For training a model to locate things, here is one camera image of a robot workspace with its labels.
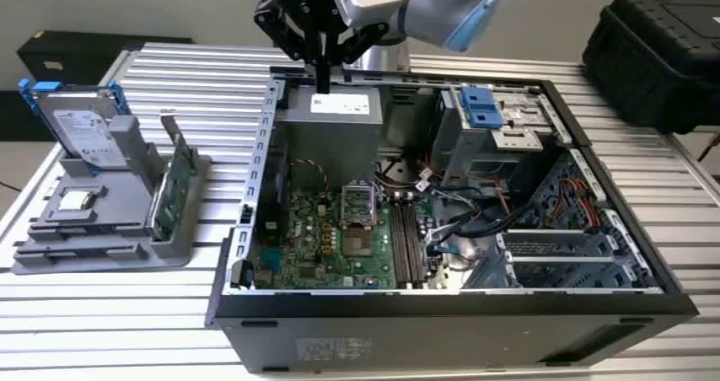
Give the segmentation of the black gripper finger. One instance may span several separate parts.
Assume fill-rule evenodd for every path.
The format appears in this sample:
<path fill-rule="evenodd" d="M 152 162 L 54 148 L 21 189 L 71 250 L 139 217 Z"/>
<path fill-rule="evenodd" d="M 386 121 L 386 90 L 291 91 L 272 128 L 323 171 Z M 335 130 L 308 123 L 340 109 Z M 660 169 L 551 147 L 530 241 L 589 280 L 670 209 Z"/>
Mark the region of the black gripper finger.
<path fill-rule="evenodd" d="M 260 1 L 254 13 L 254 22 L 271 41 L 295 61 L 302 60 L 311 67 L 315 77 L 315 89 L 324 92 L 324 54 L 322 52 L 320 33 L 306 18 L 300 18 L 302 34 L 287 23 L 286 13 L 276 1 Z"/>
<path fill-rule="evenodd" d="M 343 63 L 352 64 L 387 32 L 387 24 L 370 24 L 362 27 L 342 43 L 338 42 L 339 30 L 326 32 L 323 51 L 324 94 L 330 93 L 332 68 L 339 67 Z"/>

